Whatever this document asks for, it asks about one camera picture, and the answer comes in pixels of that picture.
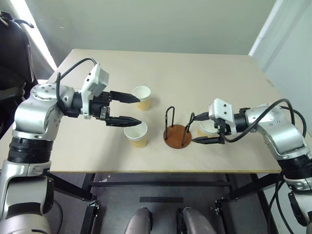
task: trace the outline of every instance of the gray floor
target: gray floor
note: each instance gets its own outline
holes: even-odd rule
[[[58,173],[57,176],[81,186],[84,174]],[[249,175],[237,175],[237,182],[242,186],[250,182]],[[218,181],[224,180],[222,174],[165,174],[137,175],[97,174],[95,181],[124,181],[124,180],[191,180]],[[94,228],[95,234],[123,234],[130,218],[139,207],[147,207],[153,213],[152,234],[176,233],[176,210],[179,207],[193,207],[200,210],[211,222],[218,234],[224,229],[221,217],[214,212],[214,201],[228,192],[221,187],[142,187],[123,186],[108,188],[93,188],[101,205],[99,216]],[[183,203],[140,203],[141,196],[174,196],[183,197]],[[55,192],[55,199],[64,211],[61,234],[79,234],[82,226],[86,203]],[[266,233],[266,222],[256,195],[252,195],[230,204],[230,212],[237,233]],[[53,206],[47,214],[52,233],[56,233],[59,225],[59,212]]]

